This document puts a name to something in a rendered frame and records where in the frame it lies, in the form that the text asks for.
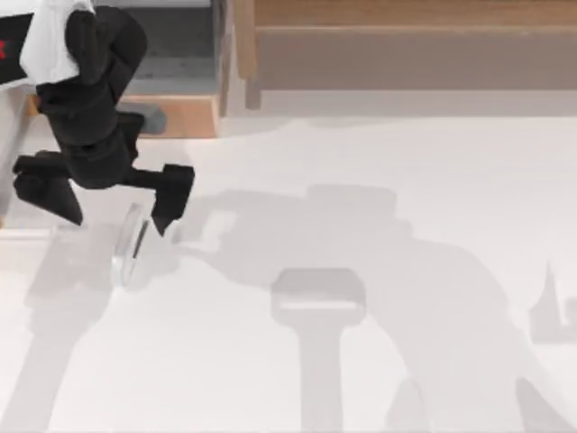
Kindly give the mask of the wooden open shelf cupboard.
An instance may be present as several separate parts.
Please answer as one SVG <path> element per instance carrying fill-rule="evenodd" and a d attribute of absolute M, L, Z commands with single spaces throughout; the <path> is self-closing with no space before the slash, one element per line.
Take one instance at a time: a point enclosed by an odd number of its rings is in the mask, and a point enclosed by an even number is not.
<path fill-rule="evenodd" d="M 234 113 L 514 110 L 577 95 L 577 0 L 226 0 Z"/>

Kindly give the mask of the grey pierced drawer inside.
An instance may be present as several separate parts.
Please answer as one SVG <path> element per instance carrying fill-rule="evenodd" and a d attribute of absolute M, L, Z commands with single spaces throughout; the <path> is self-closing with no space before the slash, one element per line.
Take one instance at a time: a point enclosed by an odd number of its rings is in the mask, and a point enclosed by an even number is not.
<path fill-rule="evenodd" d="M 210 95 L 218 89 L 225 0 L 114 0 L 144 29 L 148 49 L 132 95 Z"/>

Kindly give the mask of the pale wooden drawer front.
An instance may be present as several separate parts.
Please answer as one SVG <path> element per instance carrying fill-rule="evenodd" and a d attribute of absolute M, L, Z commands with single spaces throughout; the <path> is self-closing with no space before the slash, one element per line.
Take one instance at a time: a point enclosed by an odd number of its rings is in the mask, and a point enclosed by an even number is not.
<path fill-rule="evenodd" d="M 152 139 L 207 139 L 218 135 L 221 97 L 216 95 L 130 95 L 121 102 L 160 106 L 168 122 L 164 134 L 142 134 Z"/>

